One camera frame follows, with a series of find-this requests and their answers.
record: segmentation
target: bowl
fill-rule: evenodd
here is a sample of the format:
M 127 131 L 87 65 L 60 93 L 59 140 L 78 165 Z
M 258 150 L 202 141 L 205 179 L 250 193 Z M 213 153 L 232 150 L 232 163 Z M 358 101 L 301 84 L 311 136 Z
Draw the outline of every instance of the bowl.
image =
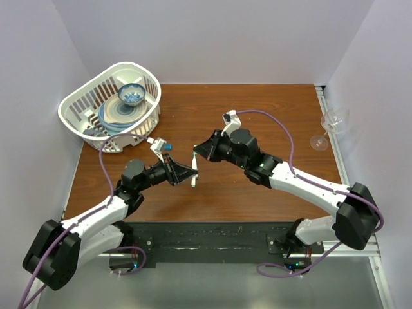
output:
M 120 87 L 117 95 L 123 103 L 136 106 L 144 100 L 146 89 L 140 84 L 126 84 Z

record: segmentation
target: stack of plates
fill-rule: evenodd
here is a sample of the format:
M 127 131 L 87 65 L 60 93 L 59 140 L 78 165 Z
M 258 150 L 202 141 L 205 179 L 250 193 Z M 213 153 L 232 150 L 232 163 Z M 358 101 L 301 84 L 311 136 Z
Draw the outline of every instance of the stack of plates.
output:
M 114 135 L 139 121 L 146 114 L 146 109 L 145 101 L 137 106 L 129 106 L 118 95 L 113 95 L 100 106 L 97 116 L 108 133 Z

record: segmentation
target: white dish rack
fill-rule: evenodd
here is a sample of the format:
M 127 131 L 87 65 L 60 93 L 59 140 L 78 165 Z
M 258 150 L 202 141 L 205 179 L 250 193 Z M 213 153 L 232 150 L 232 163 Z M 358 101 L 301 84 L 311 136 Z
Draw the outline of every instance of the white dish rack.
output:
M 117 95 L 121 86 L 129 83 L 141 84 L 146 89 L 147 111 L 137 123 L 121 133 L 149 136 L 159 123 L 159 101 L 162 91 L 156 77 L 147 69 L 133 62 L 119 62 L 112 65 L 68 95 L 59 105 L 59 118 L 71 132 L 79 135 L 95 149 L 100 149 L 107 137 L 89 136 L 83 132 L 86 129 L 94 129 L 109 135 L 97 118 L 98 109 L 108 98 Z M 142 138 L 133 136 L 119 136 L 109 141 L 103 152 L 119 153 L 123 151 L 123 147 L 135 146 L 142 140 Z

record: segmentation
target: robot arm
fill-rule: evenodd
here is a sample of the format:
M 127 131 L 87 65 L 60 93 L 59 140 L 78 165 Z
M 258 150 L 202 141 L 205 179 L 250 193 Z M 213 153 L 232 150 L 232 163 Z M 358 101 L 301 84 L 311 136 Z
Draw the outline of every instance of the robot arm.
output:
M 76 226 L 46 258 L 37 275 L 52 290 L 62 288 L 77 268 L 97 255 L 119 246 L 132 245 L 133 240 L 128 237 L 130 231 L 121 220 L 142 204 L 144 197 L 141 192 L 165 181 L 178 185 L 197 174 L 196 170 L 175 162 L 168 154 L 162 154 L 164 140 L 158 138 L 151 142 L 151 149 L 158 157 L 154 166 L 146 169 L 139 159 L 129 161 L 111 203 L 108 204 L 111 198 L 108 196 L 72 219 L 44 223 L 23 261 L 23 268 L 33 273 L 50 244 L 74 223 Z
M 367 187 L 356 183 L 348 188 L 294 169 L 295 174 L 332 188 L 333 191 L 313 186 L 296 177 L 287 162 L 261 151 L 250 131 L 240 128 L 241 122 L 236 111 L 224 114 L 223 119 L 225 128 L 215 130 L 207 141 L 196 146 L 196 153 L 211 162 L 225 160 L 235 164 L 244 169 L 246 177 L 255 184 L 287 191 L 330 214 L 314 220 L 298 219 L 286 238 L 279 241 L 282 246 L 291 253 L 299 247 L 318 241 L 338 239 L 351 248 L 364 249 L 379 217 L 367 205 L 336 194 L 336 191 L 350 192 L 375 204 Z

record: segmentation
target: wooden table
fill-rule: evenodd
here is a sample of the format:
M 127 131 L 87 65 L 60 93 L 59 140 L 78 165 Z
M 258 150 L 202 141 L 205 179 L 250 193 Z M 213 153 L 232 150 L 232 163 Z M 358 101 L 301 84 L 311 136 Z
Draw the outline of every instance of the wooden table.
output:
M 231 109 L 262 109 L 277 117 L 295 141 L 294 165 L 318 177 L 340 182 L 332 149 L 315 151 L 312 135 L 323 134 L 321 109 L 312 85 L 162 85 L 160 123 L 152 132 L 172 143 L 170 155 L 191 165 L 192 148 L 223 128 L 222 114 Z M 288 160 L 290 143 L 280 127 L 258 114 L 240 116 L 261 149 Z M 142 142 L 119 154 L 105 154 L 104 162 L 116 184 L 125 163 L 140 158 L 157 161 Z M 172 187 L 162 183 L 143 192 L 145 202 L 126 221 L 294 221 L 326 215 L 320 208 L 282 191 L 254 185 L 230 163 L 210 163 L 198 156 L 199 180 Z M 98 162 L 98 152 L 84 144 L 65 218 L 100 203 L 109 187 Z

